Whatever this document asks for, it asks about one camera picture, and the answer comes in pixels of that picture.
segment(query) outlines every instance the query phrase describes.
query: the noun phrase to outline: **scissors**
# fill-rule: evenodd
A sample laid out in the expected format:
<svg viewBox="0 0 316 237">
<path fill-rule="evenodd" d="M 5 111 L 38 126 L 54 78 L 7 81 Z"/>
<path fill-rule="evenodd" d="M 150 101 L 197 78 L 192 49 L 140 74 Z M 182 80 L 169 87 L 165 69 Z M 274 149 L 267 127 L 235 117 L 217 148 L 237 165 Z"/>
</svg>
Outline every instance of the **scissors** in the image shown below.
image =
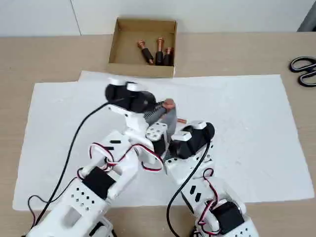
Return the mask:
<svg viewBox="0 0 316 237">
<path fill-rule="evenodd" d="M 296 67 L 294 67 L 294 64 L 296 62 L 298 62 L 298 61 L 307 61 L 307 62 L 310 62 L 310 64 L 302 66 L 300 68 L 296 68 Z M 316 58 L 312 58 L 312 57 L 298 57 L 298 58 L 295 58 L 290 63 L 289 69 L 293 73 L 306 72 L 305 74 L 302 74 L 302 75 L 300 75 L 298 77 L 298 83 L 301 86 L 304 86 L 304 87 L 314 87 L 314 86 L 316 86 L 316 82 L 315 83 L 305 82 L 306 78 L 310 78 L 310 77 L 316 75 Z"/>
</svg>

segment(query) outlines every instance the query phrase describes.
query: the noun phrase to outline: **copper part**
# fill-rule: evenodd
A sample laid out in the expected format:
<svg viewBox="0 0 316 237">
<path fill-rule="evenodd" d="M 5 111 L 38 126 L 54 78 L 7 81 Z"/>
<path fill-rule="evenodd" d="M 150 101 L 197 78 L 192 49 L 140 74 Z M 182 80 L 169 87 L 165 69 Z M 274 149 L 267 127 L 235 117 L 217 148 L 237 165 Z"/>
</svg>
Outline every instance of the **copper part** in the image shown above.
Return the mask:
<svg viewBox="0 0 316 237">
<path fill-rule="evenodd" d="M 162 52 L 163 43 L 164 43 L 164 38 L 163 37 L 159 37 L 157 39 L 157 44 L 158 44 L 158 50 L 157 51 Z"/>
<path fill-rule="evenodd" d="M 140 49 L 144 49 L 145 48 L 145 41 L 140 40 L 137 42 L 137 45 Z"/>
<path fill-rule="evenodd" d="M 186 123 L 187 123 L 187 120 L 186 120 L 186 119 L 182 119 L 182 118 L 178 118 L 178 119 L 177 119 L 177 122 L 186 124 Z"/>
<path fill-rule="evenodd" d="M 166 54 L 171 54 L 172 48 L 166 48 Z"/>
<path fill-rule="evenodd" d="M 173 99 L 165 99 L 162 106 L 167 110 L 172 110 L 176 107 L 176 104 L 174 103 Z"/>
</svg>

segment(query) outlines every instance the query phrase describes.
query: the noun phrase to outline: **white wall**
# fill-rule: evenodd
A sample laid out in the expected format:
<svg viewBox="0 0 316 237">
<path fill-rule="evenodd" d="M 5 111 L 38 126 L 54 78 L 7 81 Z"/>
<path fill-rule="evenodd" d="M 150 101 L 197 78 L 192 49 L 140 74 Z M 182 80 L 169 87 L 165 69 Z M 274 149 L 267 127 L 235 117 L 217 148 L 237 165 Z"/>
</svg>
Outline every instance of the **white wall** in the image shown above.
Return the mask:
<svg viewBox="0 0 316 237">
<path fill-rule="evenodd" d="M 315 0 L 0 0 L 0 36 L 111 34 L 118 16 L 178 20 L 180 32 L 297 31 Z"/>
<path fill-rule="evenodd" d="M 0 0 L 0 36 L 80 35 L 70 0 Z"/>
</svg>

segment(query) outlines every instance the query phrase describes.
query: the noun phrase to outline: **table surface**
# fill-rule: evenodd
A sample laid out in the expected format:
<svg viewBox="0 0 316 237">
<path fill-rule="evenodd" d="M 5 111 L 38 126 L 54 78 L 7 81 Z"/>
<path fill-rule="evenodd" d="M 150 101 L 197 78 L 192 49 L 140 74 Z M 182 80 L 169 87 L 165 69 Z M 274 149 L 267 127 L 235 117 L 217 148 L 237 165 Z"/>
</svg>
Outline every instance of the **table surface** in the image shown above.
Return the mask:
<svg viewBox="0 0 316 237">
<path fill-rule="evenodd" d="M 14 211 L 12 200 L 34 83 L 75 81 L 81 70 L 104 72 L 111 40 L 112 36 L 0 38 L 2 236 L 20 236 L 32 220 L 30 213 Z M 298 75 L 287 69 L 297 56 L 315 56 L 315 42 L 315 33 L 179 34 L 176 76 L 281 74 L 315 183 L 316 89 L 300 87 Z M 315 199 L 248 204 L 247 208 L 262 237 L 315 235 Z M 175 229 L 187 236 L 193 225 L 189 210 L 173 207 L 171 213 Z M 116 208 L 107 216 L 119 237 L 172 236 L 165 207 Z"/>
</svg>

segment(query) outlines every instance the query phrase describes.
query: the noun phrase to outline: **open cardboard box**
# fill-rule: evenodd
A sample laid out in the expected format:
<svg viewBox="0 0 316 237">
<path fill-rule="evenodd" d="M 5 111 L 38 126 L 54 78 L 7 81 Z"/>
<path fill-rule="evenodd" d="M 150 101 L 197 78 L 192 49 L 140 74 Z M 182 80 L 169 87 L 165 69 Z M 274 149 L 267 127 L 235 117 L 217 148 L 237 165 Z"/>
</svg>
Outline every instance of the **open cardboard box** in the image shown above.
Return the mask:
<svg viewBox="0 0 316 237">
<path fill-rule="evenodd" d="M 113 35 L 107 71 L 117 75 L 170 78 L 174 74 L 173 66 L 149 65 L 137 46 L 139 40 L 144 40 L 146 47 L 155 57 L 157 38 L 164 37 L 163 49 L 174 48 L 177 32 L 176 21 L 118 18 Z"/>
</svg>

